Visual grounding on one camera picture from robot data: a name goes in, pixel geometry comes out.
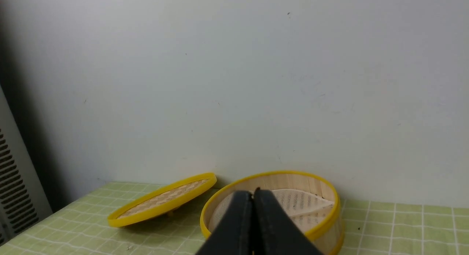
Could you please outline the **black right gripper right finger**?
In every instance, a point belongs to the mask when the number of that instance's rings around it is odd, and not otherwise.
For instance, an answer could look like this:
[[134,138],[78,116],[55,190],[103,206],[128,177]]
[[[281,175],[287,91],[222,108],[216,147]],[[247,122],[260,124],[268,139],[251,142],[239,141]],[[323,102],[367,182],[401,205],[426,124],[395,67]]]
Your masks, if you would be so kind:
[[321,255],[281,208],[273,192],[257,188],[253,195],[254,255]]

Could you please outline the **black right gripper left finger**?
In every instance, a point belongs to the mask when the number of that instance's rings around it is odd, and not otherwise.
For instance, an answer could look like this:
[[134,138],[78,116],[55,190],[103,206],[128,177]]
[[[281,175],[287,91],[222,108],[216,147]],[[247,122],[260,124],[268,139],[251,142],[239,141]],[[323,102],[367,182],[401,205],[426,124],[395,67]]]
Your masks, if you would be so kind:
[[236,191],[227,211],[197,255],[251,255],[252,194]]

